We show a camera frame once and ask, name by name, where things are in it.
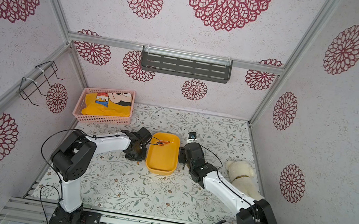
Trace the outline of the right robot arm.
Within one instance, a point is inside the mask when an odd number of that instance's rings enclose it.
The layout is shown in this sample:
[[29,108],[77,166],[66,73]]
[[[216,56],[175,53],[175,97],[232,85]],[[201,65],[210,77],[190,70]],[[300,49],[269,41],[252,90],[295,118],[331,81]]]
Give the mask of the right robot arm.
[[[235,214],[235,224],[278,224],[270,204],[264,198],[253,199],[228,182],[218,168],[205,160],[203,149],[199,143],[188,143],[180,148],[178,161],[189,167],[194,182],[214,194]],[[230,223],[223,220],[215,224]]]

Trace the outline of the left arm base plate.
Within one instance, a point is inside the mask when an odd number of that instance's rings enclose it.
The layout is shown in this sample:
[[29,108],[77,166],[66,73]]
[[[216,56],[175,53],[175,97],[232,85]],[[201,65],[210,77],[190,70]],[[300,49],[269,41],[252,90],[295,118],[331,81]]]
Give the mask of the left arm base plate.
[[49,224],[99,224],[101,219],[100,213],[75,210],[72,213],[64,211],[58,204],[53,212]]

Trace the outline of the orange battery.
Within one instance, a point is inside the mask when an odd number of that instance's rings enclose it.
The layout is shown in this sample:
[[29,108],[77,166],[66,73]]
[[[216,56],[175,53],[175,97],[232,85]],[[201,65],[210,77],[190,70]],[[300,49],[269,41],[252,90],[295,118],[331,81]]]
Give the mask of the orange battery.
[[169,144],[169,143],[170,143],[170,141],[163,140],[163,141],[158,141],[158,142],[156,143],[156,145],[164,146],[164,145],[167,145],[167,144]]

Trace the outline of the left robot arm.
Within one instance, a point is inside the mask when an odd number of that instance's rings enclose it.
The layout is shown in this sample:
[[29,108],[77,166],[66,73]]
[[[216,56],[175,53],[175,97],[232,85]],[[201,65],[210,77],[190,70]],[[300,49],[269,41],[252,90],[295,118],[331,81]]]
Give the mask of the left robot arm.
[[128,160],[143,161],[151,139],[151,133],[144,127],[135,132],[124,130],[100,136],[73,130],[50,157],[53,170],[61,176],[62,210],[72,214],[83,209],[80,179],[96,154],[119,150]]

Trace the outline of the yellow plastic storage box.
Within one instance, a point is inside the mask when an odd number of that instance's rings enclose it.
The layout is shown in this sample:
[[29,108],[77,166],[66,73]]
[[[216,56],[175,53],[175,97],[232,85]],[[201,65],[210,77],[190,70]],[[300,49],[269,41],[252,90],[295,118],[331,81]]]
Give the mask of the yellow plastic storage box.
[[[169,144],[160,146],[156,145],[158,141],[170,141]],[[180,139],[177,135],[169,133],[156,133],[152,136],[149,143],[146,157],[146,167],[153,174],[171,175],[177,168]]]

